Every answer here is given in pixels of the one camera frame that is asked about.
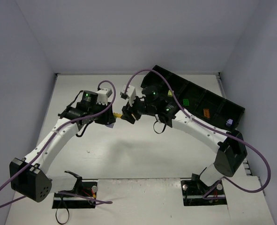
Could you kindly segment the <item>long yellow lego brick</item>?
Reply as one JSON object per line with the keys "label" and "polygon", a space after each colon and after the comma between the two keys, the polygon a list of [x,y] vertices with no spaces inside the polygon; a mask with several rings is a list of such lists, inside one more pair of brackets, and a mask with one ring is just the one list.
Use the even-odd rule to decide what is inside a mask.
{"label": "long yellow lego brick", "polygon": [[122,117],[122,114],[119,114],[119,113],[114,113],[113,114],[116,118],[121,118]]}

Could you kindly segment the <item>light green lego brick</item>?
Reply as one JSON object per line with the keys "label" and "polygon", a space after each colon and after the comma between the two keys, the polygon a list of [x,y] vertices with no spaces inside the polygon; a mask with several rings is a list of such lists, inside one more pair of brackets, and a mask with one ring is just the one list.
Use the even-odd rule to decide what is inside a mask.
{"label": "light green lego brick", "polygon": [[168,97],[173,97],[173,91],[168,90],[167,96],[168,96]]}

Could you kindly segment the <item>dark green curved lego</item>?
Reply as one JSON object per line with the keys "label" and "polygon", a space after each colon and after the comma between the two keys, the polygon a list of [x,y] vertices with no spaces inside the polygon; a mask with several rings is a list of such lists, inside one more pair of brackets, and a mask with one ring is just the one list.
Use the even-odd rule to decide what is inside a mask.
{"label": "dark green curved lego", "polygon": [[184,106],[189,106],[189,100],[188,99],[183,99],[183,105]]}

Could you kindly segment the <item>brown lego brick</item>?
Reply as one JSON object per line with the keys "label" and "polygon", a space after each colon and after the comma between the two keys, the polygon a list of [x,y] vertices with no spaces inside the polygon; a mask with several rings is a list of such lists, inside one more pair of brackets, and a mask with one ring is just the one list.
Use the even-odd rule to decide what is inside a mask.
{"label": "brown lego brick", "polygon": [[203,110],[203,115],[204,115],[204,117],[206,117],[206,118],[210,118],[210,110],[209,109],[204,109]]}

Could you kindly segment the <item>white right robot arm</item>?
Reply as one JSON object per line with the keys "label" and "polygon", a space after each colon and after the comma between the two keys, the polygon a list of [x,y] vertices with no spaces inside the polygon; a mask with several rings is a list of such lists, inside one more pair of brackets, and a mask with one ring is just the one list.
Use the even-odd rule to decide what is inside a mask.
{"label": "white right robot arm", "polygon": [[199,175],[200,182],[208,187],[223,177],[233,177],[247,156],[239,131],[227,132],[202,121],[180,107],[171,91],[161,94],[156,86],[148,86],[142,90],[142,97],[138,97],[134,86],[124,85],[120,95],[128,100],[122,108],[123,120],[134,124],[143,115],[154,117],[166,127],[191,135],[215,153],[214,162]]}

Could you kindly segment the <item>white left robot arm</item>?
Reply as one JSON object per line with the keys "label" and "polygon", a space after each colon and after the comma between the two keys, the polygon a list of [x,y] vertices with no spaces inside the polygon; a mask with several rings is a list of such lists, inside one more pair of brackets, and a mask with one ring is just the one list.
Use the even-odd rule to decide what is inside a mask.
{"label": "white left robot arm", "polygon": [[83,189],[82,177],[72,171],[65,171],[65,176],[55,177],[48,170],[67,142],[85,130],[93,122],[112,125],[115,117],[112,103],[108,98],[111,89],[80,91],[81,101],[73,107],[69,104],[60,113],[59,119],[43,141],[23,159],[14,158],[9,165],[11,188],[36,202],[43,201],[50,193],[70,193],[79,195]]}

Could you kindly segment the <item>black compartment sorting tray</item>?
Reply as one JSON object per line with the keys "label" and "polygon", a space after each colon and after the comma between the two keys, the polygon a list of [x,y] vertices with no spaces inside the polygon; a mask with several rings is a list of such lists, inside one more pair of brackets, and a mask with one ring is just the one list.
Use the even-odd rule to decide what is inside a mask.
{"label": "black compartment sorting tray", "polygon": [[[160,73],[169,83],[180,105],[190,114],[216,128],[225,130],[226,133],[235,137],[242,138],[242,133],[237,130],[239,121],[245,108],[229,101],[185,78],[182,78],[160,66],[154,66],[154,71]],[[148,72],[144,77],[141,88],[155,86],[158,98],[154,101],[154,115],[159,116],[159,121],[172,126],[172,119],[180,110],[173,97],[168,97],[168,86],[162,78],[153,72]],[[189,106],[183,105],[183,99],[189,100]],[[203,110],[210,110],[210,118],[203,115]],[[233,125],[227,127],[225,124],[228,119],[233,120]]]}

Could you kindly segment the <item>lavender lego in tray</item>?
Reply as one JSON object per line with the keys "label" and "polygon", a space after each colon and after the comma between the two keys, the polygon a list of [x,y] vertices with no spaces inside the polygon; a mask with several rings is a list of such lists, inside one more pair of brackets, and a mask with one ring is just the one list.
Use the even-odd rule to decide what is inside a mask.
{"label": "lavender lego in tray", "polygon": [[227,127],[231,127],[233,125],[233,120],[232,119],[228,119],[225,125]]}

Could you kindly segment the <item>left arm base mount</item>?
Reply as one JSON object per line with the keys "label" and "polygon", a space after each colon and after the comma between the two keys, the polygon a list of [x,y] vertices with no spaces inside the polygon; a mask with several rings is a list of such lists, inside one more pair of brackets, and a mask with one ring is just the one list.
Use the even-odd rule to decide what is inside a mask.
{"label": "left arm base mount", "polygon": [[[83,180],[82,187],[79,189],[77,195],[96,198],[97,188],[97,180]],[[96,207],[95,204],[96,202],[83,198],[55,193],[53,196],[52,209],[94,209]]]}

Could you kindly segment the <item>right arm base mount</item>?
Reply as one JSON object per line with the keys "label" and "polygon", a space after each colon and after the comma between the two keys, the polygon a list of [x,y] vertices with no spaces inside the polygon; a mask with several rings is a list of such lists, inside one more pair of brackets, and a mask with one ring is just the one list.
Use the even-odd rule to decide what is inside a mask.
{"label": "right arm base mount", "polygon": [[211,187],[200,186],[195,180],[181,180],[180,183],[184,206],[227,205],[221,181]]}

